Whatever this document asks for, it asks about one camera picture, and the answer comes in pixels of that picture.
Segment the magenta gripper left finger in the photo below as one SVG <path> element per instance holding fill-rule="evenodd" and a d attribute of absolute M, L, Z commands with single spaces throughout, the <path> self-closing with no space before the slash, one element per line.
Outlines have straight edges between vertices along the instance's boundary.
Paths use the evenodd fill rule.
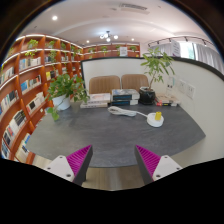
<path fill-rule="evenodd" d="M 45 170 L 81 186 L 93 155 L 91 145 L 81 148 L 68 156 L 59 155 Z"/>

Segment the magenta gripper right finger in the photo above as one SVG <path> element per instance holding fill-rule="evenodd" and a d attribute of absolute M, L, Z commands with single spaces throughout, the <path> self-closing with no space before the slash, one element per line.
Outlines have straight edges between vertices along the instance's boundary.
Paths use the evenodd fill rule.
<path fill-rule="evenodd" d="M 168 155 L 159 156 L 139 145 L 135 146 L 134 152 L 145 185 L 182 169 Z"/>

